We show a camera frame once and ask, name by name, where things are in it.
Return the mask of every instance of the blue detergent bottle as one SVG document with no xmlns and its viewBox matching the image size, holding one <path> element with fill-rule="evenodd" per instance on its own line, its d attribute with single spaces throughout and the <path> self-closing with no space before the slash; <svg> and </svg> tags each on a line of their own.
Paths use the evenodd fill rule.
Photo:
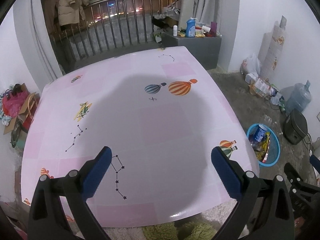
<svg viewBox="0 0 320 240">
<path fill-rule="evenodd" d="M 186 36 L 196 36 L 196 18 L 190 18 L 190 20 L 187 20 Z"/>
</svg>

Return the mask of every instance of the green fluffy rug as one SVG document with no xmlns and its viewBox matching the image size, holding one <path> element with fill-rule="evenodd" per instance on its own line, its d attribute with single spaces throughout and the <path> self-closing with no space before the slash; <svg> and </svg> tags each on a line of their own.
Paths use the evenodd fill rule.
<svg viewBox="0 0 320 240">
<path fill-rule="evenodd" d="M 212 225 L 188 222 L 179 228 L 174 222 L 143 227 L 147 240 L 211 240 L 217 231 Z"/>
</svg>

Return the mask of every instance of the pink tablecloth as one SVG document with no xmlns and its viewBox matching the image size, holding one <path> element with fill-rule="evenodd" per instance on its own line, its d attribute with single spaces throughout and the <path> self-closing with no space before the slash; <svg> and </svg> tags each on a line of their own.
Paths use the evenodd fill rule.
<svg viewBox="0 0 320 240">
<path fill-rule="evenodd" d="M 100 61 L 44 88 L 22 160 L 22 199 L 31 203 L 41 174 L 65 176 L 109 146 L 112 165 L 87 201 L 99 223 L 178 220 L 229 199 L 210 159 L 219 145 L 259 174 L 229 103 L 185 47 Z"/>
</svg>

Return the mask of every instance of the pink plastic bag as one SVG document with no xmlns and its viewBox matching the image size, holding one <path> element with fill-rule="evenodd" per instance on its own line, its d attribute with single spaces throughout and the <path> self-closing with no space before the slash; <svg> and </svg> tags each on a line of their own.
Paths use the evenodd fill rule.
<svg viewBox="0 0 320 240">
<path fill-rule="evenodd" d="M 12 93 L 10 93 L 10 99 L 8 100 L 7 97 L 4 97 L 2 99 L 2 103 L 4 105 L 4 107 L 9 111 L 9 115 L 12 117 L 12 118 L 15 118 L 24 101 L 26 100 L 26 98 L 28 97 L 28 92 L 27 91 L 23 91 L 21 93 L 17 93 L 17 95 L 14 97 L 12 95 Z"/>
</svg>

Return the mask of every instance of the blue plastic basket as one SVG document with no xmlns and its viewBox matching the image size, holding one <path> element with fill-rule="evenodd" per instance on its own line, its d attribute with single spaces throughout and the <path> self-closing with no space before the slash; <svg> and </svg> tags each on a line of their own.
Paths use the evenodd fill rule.
<svg viewBox="0 0 320 240">
<path fill-rule="evenodd" d="M 249 129 L 247 131 L 247 138 L 248 139 L 249 139 L 250 135 L 254 134 L 256 127 L 259 124 L 260 123 L 255 123 L 249 127 Z M 270 167 L 270 166 L 275 165 L 280 157 L 280 144 L 279 144 L 279 140 L 278 140 L 277 136 L 275 135 L 275 133 L 273 132 L 273 130 L 271 130 L 269 127 L 267 127 L 267 128 L 268 128 L 268 131 L 270 132 L 270 145 L 269 145 L 269 151 L 268 151 L 268 158 L 265 163 L 262 163 L 260 161 L 258 161 L 258 162 L 259 162 L 260 166 Z"/>
</svg>

